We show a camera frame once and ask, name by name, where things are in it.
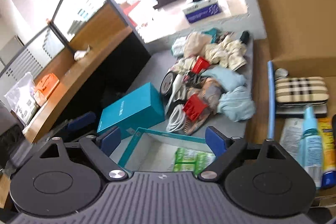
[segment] open teal box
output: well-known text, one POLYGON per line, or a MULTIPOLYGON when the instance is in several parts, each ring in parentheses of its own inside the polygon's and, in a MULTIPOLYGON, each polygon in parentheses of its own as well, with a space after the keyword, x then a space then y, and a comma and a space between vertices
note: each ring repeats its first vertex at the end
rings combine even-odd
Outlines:
POLYGON ((97 133, 101 135, 118 126, 124 139, 134 135, 138 127, 150 128, 164 120, 160 94, 151 83, 146 83, 104 108, 97 133))
POLYGON ((205 139, 138 128, 123 139, 110 158, 128 171, 166 172, 178 147, 212 153, 205 139))

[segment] tissue box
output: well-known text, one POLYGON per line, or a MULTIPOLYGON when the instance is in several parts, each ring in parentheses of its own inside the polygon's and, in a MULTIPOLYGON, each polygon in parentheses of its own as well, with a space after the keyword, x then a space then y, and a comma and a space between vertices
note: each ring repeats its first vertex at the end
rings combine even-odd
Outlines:
POLYGON ((201 0, 187 4, 183 12, 189 23, 194 23, 203 18, 219 14, 221 8, 217 0, 201 0))
POLYGON ((97 133, 103 134, 109 128, 118 126, 121 138, 134 135, 138 127, 150 128, 165 120, 164 108, 159 92, 151 83, 104 108, 97 133))

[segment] white tissue box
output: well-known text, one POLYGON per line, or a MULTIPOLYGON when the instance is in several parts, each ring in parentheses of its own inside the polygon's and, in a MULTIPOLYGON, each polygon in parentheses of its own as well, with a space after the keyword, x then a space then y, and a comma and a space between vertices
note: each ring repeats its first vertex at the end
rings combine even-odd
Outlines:
POLYGON ((194 23, 220 12, 221 8, 218 5, 218 0, 201 0, 198 2, 188 3, 183 9, 183 13, 189 23, 194 23))

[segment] cardboard box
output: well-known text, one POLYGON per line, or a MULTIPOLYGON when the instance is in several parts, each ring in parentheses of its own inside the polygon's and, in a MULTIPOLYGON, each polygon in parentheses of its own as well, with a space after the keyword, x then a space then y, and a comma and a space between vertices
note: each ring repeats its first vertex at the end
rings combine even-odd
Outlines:
POLYGON ((166 172, 178 147, 212 153, 204 138, 138 128, 121 141, 110 158, 129 171, 166 172))
MULTIPOLYGON (((335 0, 258 0, 258 3, 272 57, 270 69, 284 68, 290 77, 324 77, 330 93, 328 116, 335 115, 335 0)), ((274 129, 272 103, 270 98, 269 131, 274 129)), ((333 187, 317 192, 313 205, 330 206, 335 202, 336 187, 333 187)))
POLYGON ((149 128, 165 120, 159 92, 146 83, 120 100, 104 108, 97 133, 103 134, 113 126, 121 130, 121 138, 135 134, 138 127, 149 128))
POLYGON ((217 0, 201 0, 187 4, 183 12, 189 23, 194 23, 203 18, 219 14, 221 8, 217 0))

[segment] blue spray bottle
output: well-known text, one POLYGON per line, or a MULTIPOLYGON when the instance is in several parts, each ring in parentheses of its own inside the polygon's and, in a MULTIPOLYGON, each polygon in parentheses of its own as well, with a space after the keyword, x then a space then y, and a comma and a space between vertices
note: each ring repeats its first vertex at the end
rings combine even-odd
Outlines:
POLYGON ((304 111, 303 134, 299 144, 298 160, 318 189, 321 187, 323 173, 323 148, 317 126, 314 109, 307 105, 304 111))

